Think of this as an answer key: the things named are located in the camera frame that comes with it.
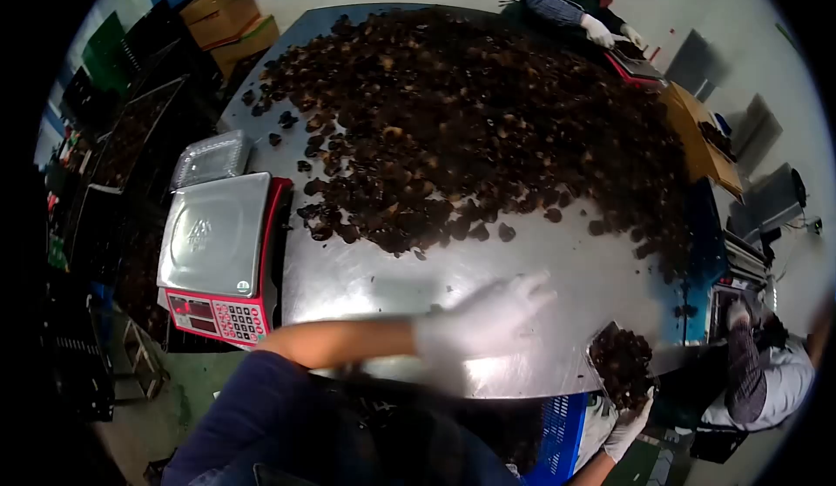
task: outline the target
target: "white shirt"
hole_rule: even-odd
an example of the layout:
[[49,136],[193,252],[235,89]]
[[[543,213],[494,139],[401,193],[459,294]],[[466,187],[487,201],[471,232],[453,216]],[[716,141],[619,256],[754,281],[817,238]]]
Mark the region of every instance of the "white shirt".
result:
[[754,422],[740,424],[732,420],[725,404],[725,390],[705,410],[701,420],[718,426],[733,426],[747,432],[771,428],[801,406],[815,375],[816,371],[801,340],[790,335],[786,349],[769,349],[768,360],[763,369],[763,377],[767,382],[767,398],[763,403],[761,415]]

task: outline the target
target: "blue plastic crate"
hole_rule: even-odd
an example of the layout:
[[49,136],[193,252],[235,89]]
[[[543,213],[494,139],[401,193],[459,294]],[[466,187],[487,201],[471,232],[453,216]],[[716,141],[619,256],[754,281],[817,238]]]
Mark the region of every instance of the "blue plastic crate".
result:
[[520,483],[556,486],[572,477],[578,461],[587,394],[552,397],[543,407],[543,441],[534,469]]

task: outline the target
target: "hand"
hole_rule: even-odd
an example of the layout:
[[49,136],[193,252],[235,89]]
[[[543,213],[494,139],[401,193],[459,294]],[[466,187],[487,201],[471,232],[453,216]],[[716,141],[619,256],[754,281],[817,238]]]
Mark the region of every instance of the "hand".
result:
[[647,424],[647,418],[651,415],[653,406],[653,387],[647,391],[647,402],[640,412],[625,410],[615,422],[615,427],[610,436],[603,442],[603,450],[612,460],[618,462],[627,453],[627,449]]
[[587,39],[601,45],[606,49],[612,49],[615,45],[613,35],[606,25],[596,20],[589,14],[584,14],[580,19],[580,26],[586,30]]
[[746,303],[743,300],[736,300],[735,302],[729,304],[728,310],[726,310],[726,323],[728,324],[729,330],[734,328],[738,324],[749,324],[751,322],[751,318],[749,317],[749,311],[746,308]]
[[621,33],[627,36],[636,47],[639,47],[640,49],[644,47],[644,40],[641,38],[641,34],[637,33],[635,29],[630,27],[628,24],[623,24],[621,26]]
[[548,280],[548,272],[517,275],[477,291],[452,310],[416,317],[415,351],[428,359],[452,355],[465,361],[519,350],[523,324],[557,297],[543,288]]

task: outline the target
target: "red digital display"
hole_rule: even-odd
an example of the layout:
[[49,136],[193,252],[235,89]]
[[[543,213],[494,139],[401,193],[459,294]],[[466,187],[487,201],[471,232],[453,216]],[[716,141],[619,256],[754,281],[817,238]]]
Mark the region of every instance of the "red digital display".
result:
[[168,299],[172,303],[172,312],[175,314],[185,314],[188,312],[188,307],[184,299],[174,296],[171,296]]
[[209,303],[206,303],[205,301],[189,300],[187,307],[189,313],[192,315],[212,319],[212,307],[209,306]]
[[215,323],[212,323],[211,321],[204,321],[203,319],[195,319],[193,317],[190,317],[189,321],[192,323],[192,328],[217,333],[217,330],[215,330]]

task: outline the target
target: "scale keypad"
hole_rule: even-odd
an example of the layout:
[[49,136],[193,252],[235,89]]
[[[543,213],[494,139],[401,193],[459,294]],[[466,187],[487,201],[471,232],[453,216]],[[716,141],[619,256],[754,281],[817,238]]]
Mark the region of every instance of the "scale keypad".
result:
[[213,301],[221,336],[230,341],[257,343],[266,335],[264,317],[257,304]]

